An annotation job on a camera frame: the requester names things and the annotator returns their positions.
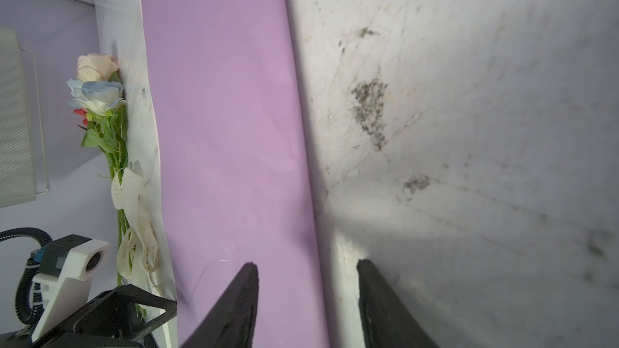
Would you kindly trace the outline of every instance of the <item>wall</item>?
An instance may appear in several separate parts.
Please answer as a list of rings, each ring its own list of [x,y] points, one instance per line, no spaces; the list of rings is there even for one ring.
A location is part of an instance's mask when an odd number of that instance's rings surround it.
[[[75,76],[80,55],[99,52],[95,10],[61,0],[0,0],[0,25],[17,31],[22,48],[36,54],[50,170],[50,192],[36,201],[0,208],[0,230],[32,226],[53,238],[69,234],[110,242],[116,250],[116,212],[109,173],[100,151],[80,148],[80,118],[66,104],[65,82]],[[0,333],[22,327],[14,312],[17,283],[36,242],[26,238],[0,244]],[[91,296],[115,286],[115,255],[93,283]]]
[[[290,10],[332,346],[366,257],[443,348],[615,346],[619,0]]]

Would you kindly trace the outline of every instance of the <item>black corrugated hose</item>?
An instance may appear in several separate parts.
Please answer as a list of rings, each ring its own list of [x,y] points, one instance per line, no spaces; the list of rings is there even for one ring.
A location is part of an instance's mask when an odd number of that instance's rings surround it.
[[[51,236],[43,230],[34,227],[13,228],[0,232],[0,242],[17,237],[30,237],[35,239],[41,247],[45,247],[51,242]],[[43,314],[43,298],[41,296],[41,285],[35,283],[32,294],[32,305],[30,308],[30,288],[32,278],[38,273],[39,264],[32,258],[28,258],[26,269],[19,280],[17,293],[15,294],[15,311],[19,321],[24,324],[36,324]]]

